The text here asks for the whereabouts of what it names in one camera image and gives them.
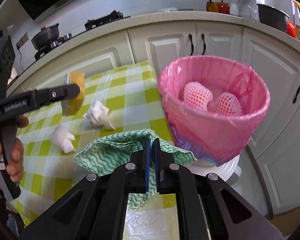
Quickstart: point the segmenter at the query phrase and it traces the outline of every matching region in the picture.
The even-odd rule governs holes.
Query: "cabinet handle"
[[[192,43],[192,35],[191,34],[189,34],[189,40],[191,42],[191,54],[190,54],[190,56],[192,56],[193,51],[194,51],[194,46],[193,46],[193,43]]]
[[[299,87],[297,89],[296,96],[294,97],[294,99],[292,101],[293,103],[295,103],[297,101],[297,97],[298,97],[299,93],[300,93],[300,85],[299,85]]]
[[[203,41],[203,52],[201,55],[204,55],[204,53],[206,52],[207,46],[206,46],[206,42],[204,41],[204,34],[201,33],[201,39]]]

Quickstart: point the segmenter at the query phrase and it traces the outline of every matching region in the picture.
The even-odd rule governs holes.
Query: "crumpled tissue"
[[[87,113],[83,115],[83,118],[90,120],[95,126],[104,125],[106,127],[115,129],[115,127],[108,120],[109,108],[105,107],[99,100],[94,106],[91,106]]]
[[[50,134],[50,140],[53,145],[61,148],[64,153],[76,151],[71,143],[74,140],[74,135],[69,133],[61,124]]]

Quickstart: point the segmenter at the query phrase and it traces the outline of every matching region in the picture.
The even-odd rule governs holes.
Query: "metal screw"
[[[127,163],[126,164],[126,169],[127,170],[133,170],[136,167],[134,163]]]
[[[208,174],[208,179],[210,180],[217,180],[218,179],[218,175],[215,173],[209,173]]]
[[[89,173],[89,174],[86,176],[87,181],[94,181],[96,178],[97,178],[97,175],[94,174],[94,173]]]
[[[177,170],[177,169],[179,169],[179,165],[176,164],[176,163],[172,163],[172,164],[169,165],[169,168],[172,169],[172,170]]]

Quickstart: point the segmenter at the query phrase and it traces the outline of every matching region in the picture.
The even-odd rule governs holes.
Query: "yellow sponge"
[[[84,73],[80,71],[72,71],[66,76],[66,85],[77,84],[80,87],[80,93],[77,97],[64,100],[61,102],[62,115],[75,115],[80,110],[85,96]]]

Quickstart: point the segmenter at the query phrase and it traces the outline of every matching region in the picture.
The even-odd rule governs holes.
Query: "black pot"
[[[272,6],[258,3],[259,19],[261,23],[286,32],[289,15]]]
[[[59,38],[59,24],[49,27],[43,27],[39,33],[37,33],[31,42],[36,50],[43,48],[44,46],[56,41]]]

